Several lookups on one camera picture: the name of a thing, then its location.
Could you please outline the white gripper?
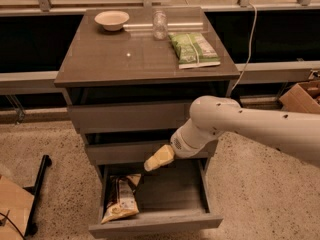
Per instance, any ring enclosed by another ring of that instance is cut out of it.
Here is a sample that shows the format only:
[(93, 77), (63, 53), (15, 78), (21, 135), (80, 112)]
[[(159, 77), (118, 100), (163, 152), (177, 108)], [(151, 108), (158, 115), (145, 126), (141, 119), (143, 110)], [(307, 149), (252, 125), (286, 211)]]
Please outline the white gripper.
[(193, 157), (213, 140), (214, 135), (212, 133), (200, 129), (189, 119), (171, 136), (171, 146), (163, 145), (145, 161), (144, 169), (152, 171), (171, 163), (174, 160), (174, 153), (183, 159)]

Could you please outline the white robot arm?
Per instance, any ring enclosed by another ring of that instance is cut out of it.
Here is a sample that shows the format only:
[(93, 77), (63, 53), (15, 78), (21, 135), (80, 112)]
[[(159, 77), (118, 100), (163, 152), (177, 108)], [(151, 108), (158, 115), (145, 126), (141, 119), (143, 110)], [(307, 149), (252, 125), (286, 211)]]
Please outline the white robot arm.
[(320, 159), (320, 115), (245, 109), (229, 98), (201, 96), (189, 109), (189, 119), (144, 163), (147, 171), (176, 158), (197, 155), (224, 132), (234, 132), (304, 161)]

